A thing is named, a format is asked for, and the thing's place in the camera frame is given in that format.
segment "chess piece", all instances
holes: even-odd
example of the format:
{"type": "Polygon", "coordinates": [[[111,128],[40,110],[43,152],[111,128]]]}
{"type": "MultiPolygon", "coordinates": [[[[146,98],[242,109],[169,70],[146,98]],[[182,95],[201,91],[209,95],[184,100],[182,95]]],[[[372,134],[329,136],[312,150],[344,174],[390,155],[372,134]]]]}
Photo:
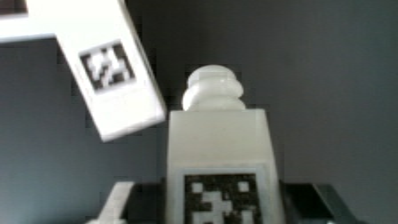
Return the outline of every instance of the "chess piece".
{"type": "Polygon", "coordinates": [[[264,109],[246,109],[233,71],[201,67],[171,112],[168,224],[283,224],[264,109]]]}
{"type": "Polygon", "coordinates": [[[95,125],[111,141],[166,120],[166,105],[123,0],[27,0],[0,17],[0,43],[58,38],[95,125]]]}

